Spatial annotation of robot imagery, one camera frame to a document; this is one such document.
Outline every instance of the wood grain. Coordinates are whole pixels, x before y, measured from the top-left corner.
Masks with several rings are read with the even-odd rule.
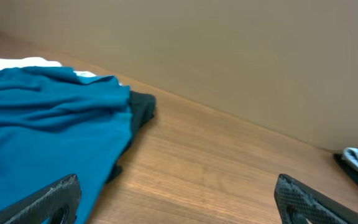
[[[113,74],[0,35],[1,58],[31,56]],[[120,159],[124,172],[105,186],[90,223],[280,223],[273,197],[280,173],[358,212],[358,186],[330,152],[117,76],[155,95],[157,116]]]

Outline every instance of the blue cloth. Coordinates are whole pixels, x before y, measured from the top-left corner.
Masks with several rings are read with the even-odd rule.
[[[131,139],[128,86],[78,77],[68,67],[0,71],[0,210],[67,174],[85,223],[113,164]]]

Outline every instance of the wooden surface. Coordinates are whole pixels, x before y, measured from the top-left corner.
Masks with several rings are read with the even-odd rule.
[[[31,56],[112,74],[0,35],[1,58]],[[124,172],[105,186],[90,223],[280,223],[273,197],[280,173],[358,212],[358,187],[330,152],[117,76],[155,95],[158,111],[120,160]]]

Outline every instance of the teal fabric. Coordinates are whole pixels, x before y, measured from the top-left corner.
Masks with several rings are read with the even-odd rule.
[[[131,139],[128,86],[68,67],[0,71],[0,210],[76,174],[85,223]]]

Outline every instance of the wall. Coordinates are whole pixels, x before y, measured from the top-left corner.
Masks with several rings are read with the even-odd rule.
[[[358,147],[358,1],[0,0],[0,31],[315,146]]]

